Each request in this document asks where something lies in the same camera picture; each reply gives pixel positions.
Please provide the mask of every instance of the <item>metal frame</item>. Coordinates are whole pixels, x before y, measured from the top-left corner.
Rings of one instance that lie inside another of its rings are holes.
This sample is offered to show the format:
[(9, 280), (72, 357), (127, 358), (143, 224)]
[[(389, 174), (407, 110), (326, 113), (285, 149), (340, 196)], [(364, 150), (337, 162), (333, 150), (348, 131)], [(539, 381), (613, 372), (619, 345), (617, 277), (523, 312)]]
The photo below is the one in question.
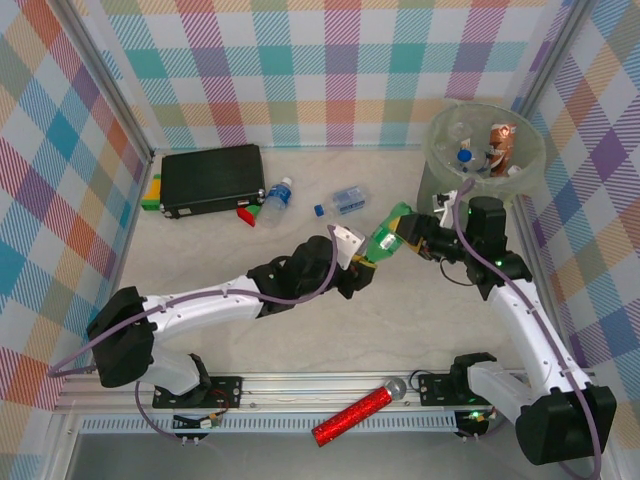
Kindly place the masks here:
[[(523, 370), (510, 370), (522, 378)], [(225, 428), (214, 433), (310, 431), (328, 414), (335, 413), (378, 388), (385, 379), (408, 379), (411, 372), (362, 373), (211, 373), (243, 377), (240, 408), (225, 414)], [(176, 414), (209, 414), (209, 410), (159, 411), (151, 409), (154, 387), (143, 384), (141, 404), (162, 428)], [(406, 396), (370, 417), (354, 432), (443, 432), (458, 430), (455, 412), (475, 411), (473, 405), (422, 407), (420, 395), (409, 388)], [(114, 425), (127, 425), (126, 433), (155, 434), (141, 419), (134, 399), (134, 385), (105, 389), (98, 375), (71, 375), (60, 395), (45, 437), (44, 461), (38, 480), (61, 480), (69, 471), (79, 434), (116, 433)]]
[(129, 141), (136, 148), (138, 154), (150, 162), (153, 148), (147, 141), (126, 99), (118, 89), (115, 78), (111, 75), (109, 67), (89, 35), (82, 18), (73, 5), (73, 0), (48, 0), (48, 3), (82, 58), (82, 63), (87, 67), (96, 85), (111, 105), (116, 118), (129, 137)]
[[(569, 55), (569, 50), (573, 42), (578, 37), (585, 22), (591, 16), (591, 12), (598, 4), (599, 0), (576, 0), (572, 10), (569, 12), (567, 19), (562, 27), (555, 43), (551, 47), (547, 58), (542, 65), (538, 76), (533, 82), (529, 92), (525, 95), (525, 100), (518, 111), (523, 117), (531, 119), (535, 114), (542, 96), (546, 92), (549, 85), (555, 79), (562, 64)], [(551, 286), (542, 265), (543, 259), (540, 256), (540, 250), (535, 238), (535, 234), (531, 228), (531, 221), (524, 202), (520, 196), (513, 201), (513, 218), (518, 238), (522, 244), (522, 251), (525, 260), (538, 286), (538, 295), (540, 301), (553, 323), (554, 327), (562, 333), (562, 337), (569, 338), (566, 329), (560, 322), (560, 310), (555, 301)]]
[(118, 288), (120, 288), (120, 280), (122, 279), (122, 272), (124, 271), (124, 265), (127, 260), (127, 256), (129, 255), (129, 249), (131, 248), (131, 242), (133, 241), (133, 234), (136, 229), (136, 225), (138, 223), (138, 217), (140, 216), (140, 210), (142, 210), (142, 197), (144, 197), (145, 192), (147, 191), (147, 185), (149, 184), (149, 179), (151, 178), (151, 171), (153, 170), (153, 164), (157, 161), (162, 160), (162, 156), (154, 155), (151, 160), (147, 161), (144, 166), (144, 172), (142, 174), (140, 181), (140, 191), (138, 192), (138, 197), (136, 198), (136, 203), (133, 208), (133, 215), (131, 216), (131, 223), (129, 224), (129, 230), (127, 231), (127, 238), (124, 240), (124, 246), (122, 247), (122, 253), (120, 254), (120, 258), (116, 263), (116, 270), (113, 276), (113, 283), (111, 285), (110, 296), (112, 296)]
[(149, 99), (144, 93), (142, 84), (138, 80), (138, 77), (127, 58), (127, 54), (118, 40), (118, 36), (109, 21), (109, 16), (105, 12), (101, 0), (85, 0), (85, 6), (99, 31), (102, 40), (109, 48), (113, 60), (118, 65), (120, 73), (127, 84), (129, 93), (133, 96), (138, 108), (147, 121), (148, 131), (152, 141), (155, 142), (156, 147), (169, 145), (164, 129), (161, 127), (156, 115), (153, 113), (153, 108), (149, 103)]

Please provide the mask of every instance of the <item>checkered wallpaper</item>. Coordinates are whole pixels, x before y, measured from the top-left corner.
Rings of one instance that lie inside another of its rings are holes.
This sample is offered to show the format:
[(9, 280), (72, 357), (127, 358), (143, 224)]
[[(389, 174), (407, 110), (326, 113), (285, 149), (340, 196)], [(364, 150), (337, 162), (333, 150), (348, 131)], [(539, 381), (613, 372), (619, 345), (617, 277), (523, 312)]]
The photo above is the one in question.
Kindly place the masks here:
[(192, 149), (419, 144), (444, 98), (501, 103), (562, 2), (76, 3), (151, 142)]
[(0, 0), (0, 479), (32, 479), (143, 162), (45, 0)]
[(637, 0), (601, 1), (593, 12), (536, 114), (549, 164), (546, 184), (527, 200), (562, 323), (579, 362), (595, 367), (614, 390), (618, 438), (635, 474), (640, 471), (639, 25)]
[(560, 34), (560, 31), (562, 30), (562, 27), (564, 26), (568, 15), (571, 13), (572, 8), (577, 1), (579, 0), (562, 0), (562, 4), (560, 5), (560, 8), (558, 8), (556, 12), (556, 16), (554, 17), (553, 22), (551, 23), (551, 26), (549, 27), (546, 35), (544, 36), (544, 40), (540, 45), (540, 49), (536, 53), (536, 56), (533, 62), (531, 62), (531, 65), (529, 66), (529, 70), (527, 71), (527, 74), (524, 80), (522, 81), (522, 83), (520, 84), (520, 87), (518, 88), (518, 93), (516, 95), (516, 98), (511, 104), (512, 110), (520, 111), (524, 100), (526, 99), (527, 95), (531, 91), (533, 82), (538, 77), (540, 68), (542, 67), (542, 65), (544, 65), (544, 62), (547, 60), (547, 57), (551, 52), (554, 42), (558, 38), (558, 35)]

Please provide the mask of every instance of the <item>white bracket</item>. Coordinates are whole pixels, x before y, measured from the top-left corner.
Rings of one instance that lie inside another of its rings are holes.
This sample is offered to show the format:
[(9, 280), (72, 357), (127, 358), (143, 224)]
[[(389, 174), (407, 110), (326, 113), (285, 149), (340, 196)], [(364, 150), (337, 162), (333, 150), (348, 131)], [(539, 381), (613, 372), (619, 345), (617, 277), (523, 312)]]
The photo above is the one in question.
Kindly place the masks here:
[(531, 389), (498, 362), (476, 363), (467, 370), (467, 377), (471, 391), (489, 400), (513, 424), (522, 407), (533, 403)]
[(433, 196), (433, 213), (442, 213), (442, 217), (440, 218), (440, 226), (442, 228), (453, 228), (453, 205), (456, 202), (458, 191), (451, 190), (444, 195), (449, 198), (442, 204), (438, 201), (438, 195)]
[(335, 225), (333, 231), (338, 242), (338, 265), (343, 270), (349, 268), (351, 259), (357, 253), (364, 242), (364, 236), (359, 232), (348, 230), (340, 225)]

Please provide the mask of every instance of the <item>white floor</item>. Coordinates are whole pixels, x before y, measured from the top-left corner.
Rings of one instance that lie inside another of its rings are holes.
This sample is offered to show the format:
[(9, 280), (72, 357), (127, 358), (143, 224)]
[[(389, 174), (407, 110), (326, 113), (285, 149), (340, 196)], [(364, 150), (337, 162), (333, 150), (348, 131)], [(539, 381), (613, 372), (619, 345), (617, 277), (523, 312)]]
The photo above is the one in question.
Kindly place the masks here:
[[(326, 233), (313, 205), (353, 184), (366, 185), (371, 202), (343, 223), (370, 234), (397, 202), (415, 205), (424, 165), (419, 151), (268, 150), (263, 159), (268, 185), (285, 175), (294, 181), (278, 228), (251, 228), (235, 212), (168, 220), (141, 211), (121, 286), (136, 285), (143, 295), (177, 293), (289, 255), (311, 235)], [(512, 226), (507, 235), (519, 251)], [(464, 266), (449, 270), (466, 279)], [(449, 283), (435, 263), (404, 247), (380, 263), (373, 283), (350, 301), (332, 291), (279, 315), (185, 334), (168, 346), (200, 355), (218, 372), (448, 369), (454, 356), (477, 351), (494, 354), (507, 368), (521, 367), (477, 290)]]

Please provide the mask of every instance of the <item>water bottle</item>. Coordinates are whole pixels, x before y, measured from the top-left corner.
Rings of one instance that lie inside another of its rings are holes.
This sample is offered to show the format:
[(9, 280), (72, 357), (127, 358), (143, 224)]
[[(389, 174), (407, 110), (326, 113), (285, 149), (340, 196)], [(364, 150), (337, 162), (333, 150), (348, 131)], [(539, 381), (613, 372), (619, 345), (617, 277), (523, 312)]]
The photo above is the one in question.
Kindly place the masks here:
[(258, 224), (268, 228), (276, 227), (282, 220), (290, 198), (291, 179), (284, 177), (280, 183), (277, 183), (269, 190), (267, 198), (260, 209)]
[(489, 170), (487, 154), (477, 148), (461, 148), (458, 151), (458, 162), (464, 173), (484, 173)]
[(455, 143), (460, 143), (466, 138), (471, 137), (473, 128), (466, 122), (455, 122), (447, 127), (447, 133), (449, 138)]
[(360, 210), (367, 203), (367, 193), (357, 185), (330, 195), (326, 202), (313, 207), (317, 217), (331, 218)]

